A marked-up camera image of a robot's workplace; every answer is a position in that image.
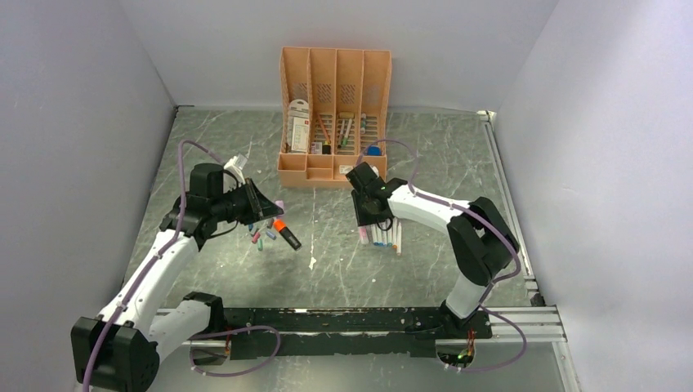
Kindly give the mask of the white pen green cap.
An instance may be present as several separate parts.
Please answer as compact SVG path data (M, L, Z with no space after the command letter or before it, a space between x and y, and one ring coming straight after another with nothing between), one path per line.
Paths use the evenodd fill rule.
M376 236L376 231L375 231L374 225L370 226L370 236L372 239L372 243L374 245L376 245L377 244L377 236Z

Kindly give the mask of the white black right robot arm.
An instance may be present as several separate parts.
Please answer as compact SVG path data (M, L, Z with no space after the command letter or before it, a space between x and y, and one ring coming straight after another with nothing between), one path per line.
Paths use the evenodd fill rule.
M447 336L462 337L499 273L511 262L521 266L521 247L498 208L484 197L455 200L399 178L384 181L367 163L353 167L346 178L358 226L394 237L401 221L412 221L448 235L459 274L443 302L447 311L440 325Z

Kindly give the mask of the pink highlighter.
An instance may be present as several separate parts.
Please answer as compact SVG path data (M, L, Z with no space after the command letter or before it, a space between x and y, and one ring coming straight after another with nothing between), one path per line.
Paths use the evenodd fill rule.
M364 226L360 226L358 231L359 231L360 243L361 244L368 244L369 243L369 236L368 236L367 228Z

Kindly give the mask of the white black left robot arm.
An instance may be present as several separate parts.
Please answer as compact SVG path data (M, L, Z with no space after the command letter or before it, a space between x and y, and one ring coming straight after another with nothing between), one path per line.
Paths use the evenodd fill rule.
M251 225L284 212L251 179L238 180L218 163L196 165L183 190L135 274L95 318L81 317L72 327L76 377L85 390L146 391L184 341L224 336L229 329L219 296L192 292L163 317L159 307L219 223Z

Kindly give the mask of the white pen dark grey cap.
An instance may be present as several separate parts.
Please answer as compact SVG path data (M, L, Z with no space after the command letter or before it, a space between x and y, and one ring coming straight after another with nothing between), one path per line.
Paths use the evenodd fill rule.
M389 243L393 249L397 249L397 219L394 218L391 223L391 229L389 230L390 240Z

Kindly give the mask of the white pen pink cap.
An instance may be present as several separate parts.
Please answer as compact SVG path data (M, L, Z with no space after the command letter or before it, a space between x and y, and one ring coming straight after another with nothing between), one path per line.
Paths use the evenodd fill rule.
M382 246L382 231L378 224L375 225L375 234L378 246Z

